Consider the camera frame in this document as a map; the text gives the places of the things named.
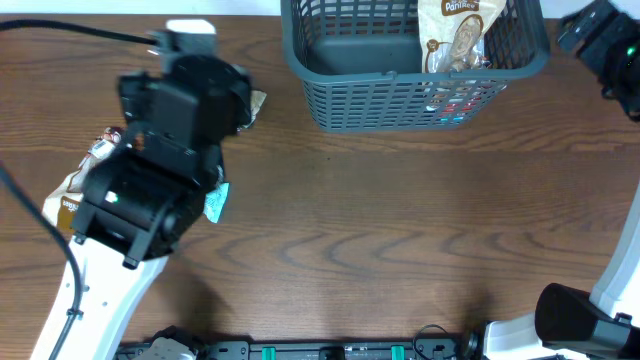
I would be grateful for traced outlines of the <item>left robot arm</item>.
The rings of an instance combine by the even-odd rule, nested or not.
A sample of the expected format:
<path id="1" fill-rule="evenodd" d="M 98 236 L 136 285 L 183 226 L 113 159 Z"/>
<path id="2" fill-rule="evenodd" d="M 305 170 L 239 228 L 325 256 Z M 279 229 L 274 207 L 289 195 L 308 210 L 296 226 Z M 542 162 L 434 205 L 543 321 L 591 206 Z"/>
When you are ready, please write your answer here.
<path id="1" fill-rule="evenodd" d="M 162 72 L 118 82 L 126 130 L 84 179 L 71 258 L 36 359 L 110 359 L 141 298 L 225 179 L 222 142 L 252 123 L 251 80 L 216 54 L 215 27 L 167 22 Z"/>

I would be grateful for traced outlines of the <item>blue multicolour snack pack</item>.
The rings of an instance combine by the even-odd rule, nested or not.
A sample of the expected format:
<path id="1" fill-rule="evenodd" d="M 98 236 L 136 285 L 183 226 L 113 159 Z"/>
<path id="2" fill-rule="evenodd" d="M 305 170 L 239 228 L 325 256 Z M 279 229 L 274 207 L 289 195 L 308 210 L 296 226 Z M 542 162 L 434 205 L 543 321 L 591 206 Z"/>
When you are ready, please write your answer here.
<path id="1" fill-rule="evenodd" d="M 423 97 L 425 113 L 438 125 L 460 125 L 469 121 L 508 86 L 506 81 L 462 80 L 429 83 Z"/>

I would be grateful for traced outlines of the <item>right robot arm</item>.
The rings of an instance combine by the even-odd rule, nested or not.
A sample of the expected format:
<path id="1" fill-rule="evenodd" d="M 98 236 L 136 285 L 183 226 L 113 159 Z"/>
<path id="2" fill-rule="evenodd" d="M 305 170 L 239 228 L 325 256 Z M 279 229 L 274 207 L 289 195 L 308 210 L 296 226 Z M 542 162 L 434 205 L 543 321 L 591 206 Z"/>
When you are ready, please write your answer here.
<path id="1" fill-rule="evenodd" d="M 598 78 L 602 96 L 639 120 L 639 24 L 609 0 L 564 17 L 557 37 Z M 494 321 L 462 342 L 463 359 L 636 359 L 639 356 L 639 202 L 591 291 L 558 283 L 534 312 Z"/>

